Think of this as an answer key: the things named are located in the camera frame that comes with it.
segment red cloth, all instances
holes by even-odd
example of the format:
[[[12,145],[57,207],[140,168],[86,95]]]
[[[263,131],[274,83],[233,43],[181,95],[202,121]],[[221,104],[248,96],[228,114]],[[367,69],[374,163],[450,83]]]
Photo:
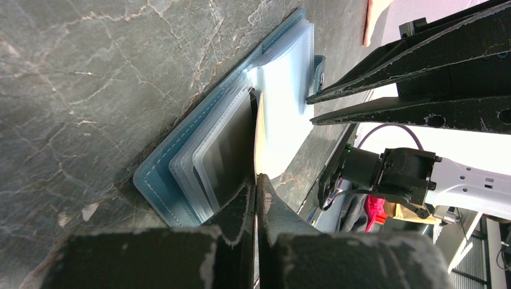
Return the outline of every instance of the red cloth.
[[[376,221],[376,216],[383,214],[383,204],[385,203],[385,199],[380,199],[379,197],[374,197],[369,195],[366,198],[366,202],[364,204],[364,209],[366,210],[366,213],[368,215],[368,226],[366,228],[366,232],[369,232],[369,230],[374,225],[374,222]]]

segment blue wallet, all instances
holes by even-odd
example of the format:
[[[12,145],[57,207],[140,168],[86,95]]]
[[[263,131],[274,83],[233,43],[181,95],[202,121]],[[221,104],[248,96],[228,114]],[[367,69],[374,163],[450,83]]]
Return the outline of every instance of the blue wallet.
[[[195,227],[202,221],[194,213],[192,206],[169,170],[171,159],[183,147],[197,127],[204,121],[218,102],[222,93],[228,90],[255,59],[265,53],[282,35],[299,21],[306,18],[304,8],[291,14],[273,31],[250,55],[237,66],[203,101],[160,143],[160,145],[137,168],[133,176],[134,185],[171,226]],[[312,92],[321,89],[325,57],[314,56],[314,76]]]

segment gray marble surface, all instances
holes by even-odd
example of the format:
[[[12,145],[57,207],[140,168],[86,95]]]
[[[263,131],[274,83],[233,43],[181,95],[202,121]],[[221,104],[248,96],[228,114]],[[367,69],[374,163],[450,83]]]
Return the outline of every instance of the gray marble surface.
[[[363,48],[366,2],[0,3],[0,288],[37,288],[73,231],[164,226],[131,182],[184,115],[297,7],[326,83]],[[316,106],[316,115],[361,96]],[[278,194],[298,210],[341,126],[314,128]]]

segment dark gray cloth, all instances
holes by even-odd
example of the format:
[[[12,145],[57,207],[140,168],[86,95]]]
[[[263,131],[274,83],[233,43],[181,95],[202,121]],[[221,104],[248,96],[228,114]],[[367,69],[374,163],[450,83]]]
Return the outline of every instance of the dark gray cloth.
[[[367,194],[346,194],[336,232],[365,232],[369,221],[364,203]]]

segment white stitching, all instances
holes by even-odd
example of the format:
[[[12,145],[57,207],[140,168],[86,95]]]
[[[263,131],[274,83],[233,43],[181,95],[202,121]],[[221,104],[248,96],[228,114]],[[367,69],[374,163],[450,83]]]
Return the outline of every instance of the white stitching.
[[[287,27],[289,27],[289,25],[291,25],[292,23],[293,23],[293,22],[290,22],[289,24],[287,24],[287,25],[286,25],[286,26],[282,29],[282,31],[280,31],[280,32],[277,34],[277,36],[275,36],[275,37],[274,37],[274,38],[273,38],[273,39],[269,42],[269,44],[264,45],[264,46],[266,46],[266,47],[271,46],[271,45],[272,45],[272,44],[273,44],[273,43],[277,40],[277,38],[278,38],[278,37],[279,37],[282,33],[284,33],[284,30],[285,30]],[[246,60],[247,60],[247,61],[250,61],[250,59],[255,58],[255,57],[256,57],[256,55],[253,55],[252,57],[248,57]],[[235,79],[237,79],[237,78],[236,78],[236,77],[234,77],[233,75],[231,75],[231,76],[232,76],[232,77],[229,77],[229,76],[228,76],[228,78],[230,78],[230,79],[229,79],[229,80],[227,80],[227,79],[226,79],[226,81],[227,81],[227,82],[225,83],[225,85],[224,85],[224,86],[227,86],[227,85],[231,84],[231,83],[232,83]],[[202,118],[202,116],[204,115],[204,113],[205,113],[206,111],[208,111],[209,109],[211,109],[211,106],[213,106],[213,105],[216,103],[216,101],[220,98],[220,96],[221,96],[221,92],[222,92],[223,90],[224,90],[224,89],[222,88],[222,89],[220,90],[220,94],[219,94],[219,95],[217,96],[217,98],[213,101],[213,103],[211,103],[211,104],[209,105],[209,107],[207,107],[207,108],[206,108],[206,110],[205,110],[205,111],[204,111],[204,112],[203,112],[203,113],[202,113],[202,114],[201,114],[201,115],[200,115],[200,116],[199,116],[199,117],[198,117],[198,118],[197,118],[197,119],[193,122],[193,124],[191,124],[191,125],[188,127],[188,129],[187,129],[187,130],[186,130],[186,131],[185,131],[185,132],[184,132],[184,133],[183,133],[183,134],[179,137],[179,139],[178,139],[175,143],[173,143],[173,144],[172,144],[172,146],[170,146],[170,147],[169,147],[169,149],[168,149],[168,150],[167,150],[167,151],[166,151],[166,152],[165,152],[165,153],[164,153],[164,154],[163,154],[163,155],[162,155],[162,156],[158,159],[158,161],[156,162],[156,164],[155,164],[155,165],[151,168],[151,170],[150,170],[150,171],[148,171],[148,173],[147,173],[147,174],[145,175],[145,177],[144,177],[144,182],[145,182],[145,184],[146,184],[146,185],[149,187],[149,189],[150,189],[150,190],[151,190],[151,191],[152,191],[152,192],[153,192],[153,193],[154,193],[154,194],[158,197],[158,200],[160,200],[161,204],[162,204],[162,205],[163,205],[163,206],[167,209],[167,211],[171,214],[171,216],[174,218],[174,220],[176,220],[176,222],[177,222],[177,223],[178,223],[181,227],[183,226],[183,224],[181,224],[181,222],[179,222],[179,220],[178,220],[178,219],[176,218],[176,216],[175,216],[175,215],[174,215],[174,214],[170,211],[170,209],[167,207],[167,205],[165,205],[165,203],[164,203],[164,202],[163,202],[163,200],[160,198],[160,196],[158,195],[158,193],[157,193],[157,192],[156,192],[156,191],[152,188],[152,186],[151,186],[151,185],[149,185],[149,183],[147,182],[147,177],[148,177],[148,176],[149,176],[149,174],[150,174],[150,173],[151,173],[151,172],[152,172],[152,171],[156,168],[156,165],[160,163],[160,161],[161,161],[161,160],[165,157],[165,155],[166,155],[166,154],[167,154],[167,153],[168,153],[168,152],[169,152],[169,151],[170,151],[170,150],[171,150],[171,149],[172,149],[172,148],[176,145],[176,143],[177,143],[178,141],[180,141],[180,140],[181,140],[181,138],[182,138],[182,137],[183,137],[183,136],[184,136],[184,135],[185,135],[185,134],[189,131],[189,129],[190,129],[190,128],[192,128],[192,127],[194,126],[194,124],[195,124],[197,121],[199,121],[199,119],[200,119],[200,118]]]

